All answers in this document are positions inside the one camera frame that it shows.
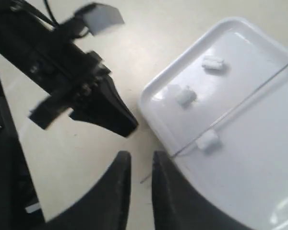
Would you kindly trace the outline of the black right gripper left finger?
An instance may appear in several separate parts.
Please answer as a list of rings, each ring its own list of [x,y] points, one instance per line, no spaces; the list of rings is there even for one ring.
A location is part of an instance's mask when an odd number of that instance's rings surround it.
[[[132,157],[120,151],[98,182],[40,230],[125,230],[128,222]]]

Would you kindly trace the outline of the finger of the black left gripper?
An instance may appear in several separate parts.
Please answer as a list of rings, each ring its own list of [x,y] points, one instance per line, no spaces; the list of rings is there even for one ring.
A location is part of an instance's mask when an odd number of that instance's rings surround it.
[[[69,117],[105,128],[124,138],[134,132],[139,123],[119,96],[110,76],[95,82],[89,94],[80,94]]]

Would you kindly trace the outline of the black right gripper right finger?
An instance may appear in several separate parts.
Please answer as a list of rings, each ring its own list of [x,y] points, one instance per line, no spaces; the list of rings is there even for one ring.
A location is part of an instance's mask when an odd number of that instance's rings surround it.
[[[157,230],[245,230],[201,196],[164,151],[155,151],[152,206]]]

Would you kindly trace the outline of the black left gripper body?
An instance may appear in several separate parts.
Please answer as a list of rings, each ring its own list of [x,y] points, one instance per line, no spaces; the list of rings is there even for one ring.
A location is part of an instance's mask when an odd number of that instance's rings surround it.
[[[75,121],[108,127],[110,70],[74,44],[85,27],[79,13],[58,23],[25,0],[0,0],[0,54],[47,92],[29,116],[42,129],[68,109]]]

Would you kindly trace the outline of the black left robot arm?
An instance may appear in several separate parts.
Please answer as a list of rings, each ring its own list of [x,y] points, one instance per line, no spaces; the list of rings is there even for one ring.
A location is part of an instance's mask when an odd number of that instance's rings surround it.
[[[25,0],[0,0],[0,54],[48,94],[30,121],[45,130],[71,109],[72,120],[125,138],[137,129],[102,58],[74,43],[122,24],[117,8],[98,2],[59,23]],[[120,151],[96,185],[58,216],[45,221],[41,210],[29,212],[39,200],[0,80],[0,230],[123,230],[131,169],[130,153]]]

